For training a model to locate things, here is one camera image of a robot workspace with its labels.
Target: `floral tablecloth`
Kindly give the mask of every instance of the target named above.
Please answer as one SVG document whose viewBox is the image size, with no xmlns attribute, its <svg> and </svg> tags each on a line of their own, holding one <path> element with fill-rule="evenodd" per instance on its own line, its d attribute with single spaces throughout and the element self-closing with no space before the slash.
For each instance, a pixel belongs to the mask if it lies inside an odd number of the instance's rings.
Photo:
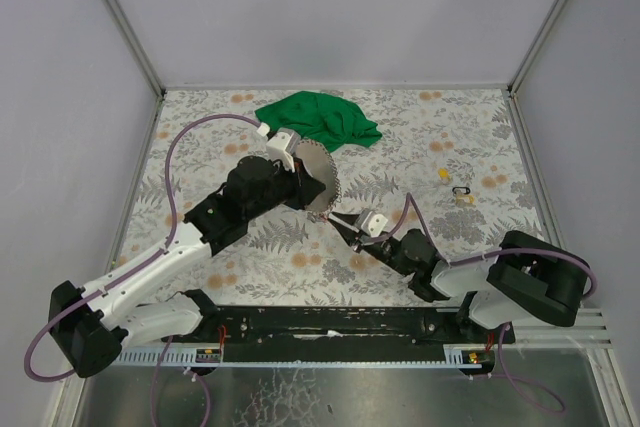
<svg viewBox="0 0 640 427">
<path fill-rule="evenodd" d="M 293 92 L 168 92 L 119 263 L 168 232 L 164 158 L 184 125 L 212 113 L 253 116 L 256 108 Z M 383 134 L 370 149 L 346 145 L 334 152 L 343 192 L 336 211 L 372 207 L 391 225 L 411 192 L 447 257 L 488 250 L 513 228 L 541 235 L 500 90 L 324 92 L 356 102 Z M 172 163 L 180 215 L 213 192 L 246 155 L 265 155 L 264 141 L 248 124 L 214 121 L 187 134 Z M 452 177 L 448 186 L 441 183 L 441 168 Z M 458 185 L 471 188 L 473 205 L 456 205 L 451 187 Z M 396 236 L 418 226 L 411 212 Z M 329 224 L 283 206 L 251 222 L 243 239 L 179 274 L 149 300 L 194 288 L 218 304 L 424 304 L 402 276 L 367 254 L 354 254 Z"/>
</svg>

